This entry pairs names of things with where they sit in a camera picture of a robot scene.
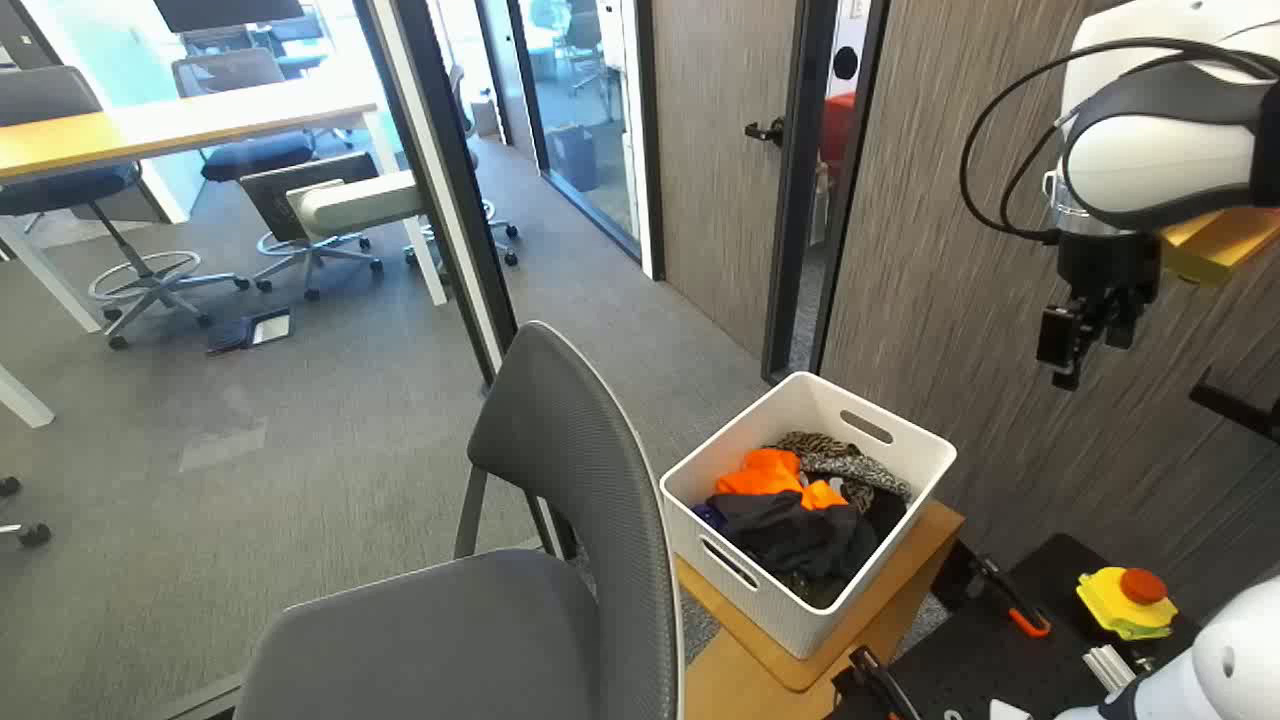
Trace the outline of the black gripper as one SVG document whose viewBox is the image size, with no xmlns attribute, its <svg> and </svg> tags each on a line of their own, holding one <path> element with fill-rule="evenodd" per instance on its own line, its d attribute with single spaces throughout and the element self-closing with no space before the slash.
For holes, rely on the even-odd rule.
<svg viewBox="0 0 1280 720">
<path fill-rule="evenodd" d="M 1057 390 L 1078 392 L 1096 342 L 1112 349 L 1138 342 L 1138 323 L 1162 292 L 1162 241 L 1066 232 L 1057 276 L 1068 283 L 1068 298 L 1045 310 L 1036 361 L 1054 370 Z"/>
</svg>

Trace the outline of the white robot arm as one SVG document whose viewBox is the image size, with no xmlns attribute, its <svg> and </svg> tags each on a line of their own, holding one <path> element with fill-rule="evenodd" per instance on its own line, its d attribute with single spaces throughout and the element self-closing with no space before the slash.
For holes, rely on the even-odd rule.
<svg viewBox="0 0 1280 720">
<path fill-rule="evenodd" d="M 1066 53 L 1045 172 L 1057 272 L 1036 361 L 1078 390 L 1162 292 L 1162 232 L 1280 205 L 1280 0 L 1118 0 Z"/>
</svg>

